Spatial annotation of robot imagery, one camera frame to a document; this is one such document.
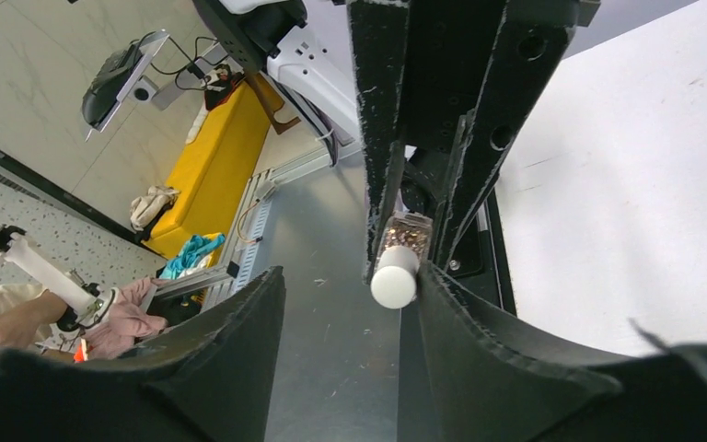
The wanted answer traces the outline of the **perforated aluminium rail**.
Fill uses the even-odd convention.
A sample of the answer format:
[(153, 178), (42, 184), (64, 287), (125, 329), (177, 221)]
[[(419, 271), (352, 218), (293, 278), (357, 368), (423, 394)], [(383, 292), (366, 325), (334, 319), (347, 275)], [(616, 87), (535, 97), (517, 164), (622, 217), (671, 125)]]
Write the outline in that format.
[(214, 267), (214, 280), (205, 289), (202, 311), (228, 300), (251, 281), (275, 189), (272, 180), (260, 183), (249, 193), (249, 205), (240, 208)]

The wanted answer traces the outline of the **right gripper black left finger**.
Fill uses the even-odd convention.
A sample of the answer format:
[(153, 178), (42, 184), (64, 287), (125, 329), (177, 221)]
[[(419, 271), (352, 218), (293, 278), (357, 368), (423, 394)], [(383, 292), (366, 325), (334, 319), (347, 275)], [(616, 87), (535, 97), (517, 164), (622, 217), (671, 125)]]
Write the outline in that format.
[(273, 266), (113, 360), (0, 349), (0, 441), (261, 441), (284, 319)]

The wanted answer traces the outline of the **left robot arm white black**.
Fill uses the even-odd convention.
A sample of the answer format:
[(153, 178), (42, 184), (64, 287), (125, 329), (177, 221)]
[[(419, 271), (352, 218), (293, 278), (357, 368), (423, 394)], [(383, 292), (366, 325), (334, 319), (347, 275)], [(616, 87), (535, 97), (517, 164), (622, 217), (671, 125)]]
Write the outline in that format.
[(198, 1), (224, 50), (356, 140), (368, 203), (365, 276), (401, 190), (434, 222), (446, 268), (576, 30), (597, 1), (345, 1), (353, 70), (303, 1)]

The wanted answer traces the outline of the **teal cloth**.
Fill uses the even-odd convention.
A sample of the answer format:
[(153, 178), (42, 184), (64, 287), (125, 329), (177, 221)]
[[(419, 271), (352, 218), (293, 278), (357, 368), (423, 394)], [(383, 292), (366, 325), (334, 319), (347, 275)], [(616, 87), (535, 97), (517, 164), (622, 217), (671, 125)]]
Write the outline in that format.
[(157, 274), (158, 279), (176, 280), (183, 276), (198, 273), (206, 268), (213, 254), (225, 243), (226, 236), (221, 233), (211, 235), (193, 235)]

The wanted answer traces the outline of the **glitter nail polish bottle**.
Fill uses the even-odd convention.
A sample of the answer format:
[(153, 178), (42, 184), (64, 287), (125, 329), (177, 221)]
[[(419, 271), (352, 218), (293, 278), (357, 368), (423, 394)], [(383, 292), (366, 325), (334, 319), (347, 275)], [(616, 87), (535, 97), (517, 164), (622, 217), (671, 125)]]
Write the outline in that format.
[(377, 252), (377, 261), (386, 250), (405, 247), (419, 259), (426, 259), (433, 237), (433, 220), (412, 212), (395, 212), (388, 219)]

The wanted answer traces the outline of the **person in cream shirt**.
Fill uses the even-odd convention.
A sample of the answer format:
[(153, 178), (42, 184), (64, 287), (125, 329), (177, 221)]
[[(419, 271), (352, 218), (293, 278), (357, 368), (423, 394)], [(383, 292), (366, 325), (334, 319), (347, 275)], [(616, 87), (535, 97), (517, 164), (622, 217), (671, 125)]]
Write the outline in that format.
[(0, 348), (38, 353), (68, 305), (42, 285), (0, 285)]

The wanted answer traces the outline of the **pink cloth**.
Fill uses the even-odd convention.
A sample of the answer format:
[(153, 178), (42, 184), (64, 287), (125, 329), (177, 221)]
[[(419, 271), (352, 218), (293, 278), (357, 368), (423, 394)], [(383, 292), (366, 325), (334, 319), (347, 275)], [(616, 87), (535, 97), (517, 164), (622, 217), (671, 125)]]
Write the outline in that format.
[(164, 283), (146, 277), (120, 287), (108, 319), (84, 334), (87, 359), (114, 359), (132, 348), (137, 339), (154, 337), (165, 330), (168, 326), (165, 318), (149, 315), (142, 309), (143, 302)]

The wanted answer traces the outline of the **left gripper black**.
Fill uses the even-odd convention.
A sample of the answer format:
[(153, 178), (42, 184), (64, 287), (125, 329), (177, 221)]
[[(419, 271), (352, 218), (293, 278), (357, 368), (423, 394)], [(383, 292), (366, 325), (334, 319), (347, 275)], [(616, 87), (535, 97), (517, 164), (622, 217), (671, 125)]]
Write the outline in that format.
[(404, 170), (402, 80), (406, 143), (417, 150), (401, 196), (412, 211), (434, 210), (442, 162), (459, 116), (469, 111), (435, 213), (434, 263), (446, 268), (576, 26), (588, 26), (599, 7), (598, 1), (414, 1), (410, 14), (408, 1), (347, 3), (365, 161), (365, 283), (375, 273)]

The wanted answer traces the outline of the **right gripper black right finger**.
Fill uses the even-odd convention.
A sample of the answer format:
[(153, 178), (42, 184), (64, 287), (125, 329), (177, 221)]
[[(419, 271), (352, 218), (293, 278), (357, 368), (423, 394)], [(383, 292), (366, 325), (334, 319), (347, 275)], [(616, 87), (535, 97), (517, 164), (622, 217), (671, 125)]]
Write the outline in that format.
[(574, 343), (433, 264), (419, 272), (429, 384), (446, 441), (707, 441), (707, 343), (650, 355)]

